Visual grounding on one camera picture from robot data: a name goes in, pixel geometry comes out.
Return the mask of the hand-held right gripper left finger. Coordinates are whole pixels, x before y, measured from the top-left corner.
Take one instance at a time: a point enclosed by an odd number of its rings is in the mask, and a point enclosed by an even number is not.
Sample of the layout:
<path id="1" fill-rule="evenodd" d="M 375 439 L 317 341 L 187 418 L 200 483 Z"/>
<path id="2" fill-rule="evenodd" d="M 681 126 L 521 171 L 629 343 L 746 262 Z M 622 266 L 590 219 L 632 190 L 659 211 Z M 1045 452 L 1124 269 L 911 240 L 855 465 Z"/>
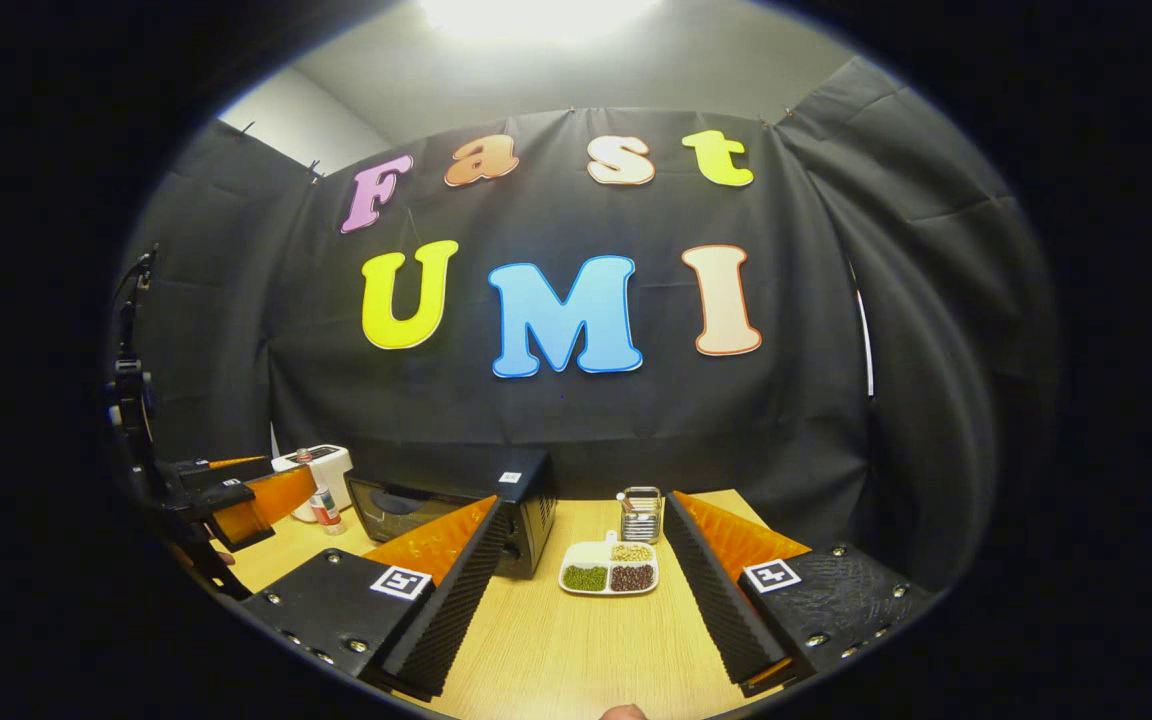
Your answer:
<path id="1" fill-rule="evenodd" d="M 506 541 L 485 497 L 365 555 L 328 548 L 238 606 L 312 662 L 422 702 L 444 692 Z"/>

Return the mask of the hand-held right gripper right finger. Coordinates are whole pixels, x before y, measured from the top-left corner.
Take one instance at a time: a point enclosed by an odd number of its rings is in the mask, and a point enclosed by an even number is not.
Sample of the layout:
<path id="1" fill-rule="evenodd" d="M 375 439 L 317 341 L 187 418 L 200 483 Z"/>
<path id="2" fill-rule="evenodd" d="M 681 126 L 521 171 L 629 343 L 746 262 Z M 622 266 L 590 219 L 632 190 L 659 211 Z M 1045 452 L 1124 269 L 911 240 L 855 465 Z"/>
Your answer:
<path id="1" fill-rule="evenodd" d="M 664 514 L 723 670 L 746 697 L 835 673 L 932 601 L 850 543 L 809 548 L 679 491 Z"/>

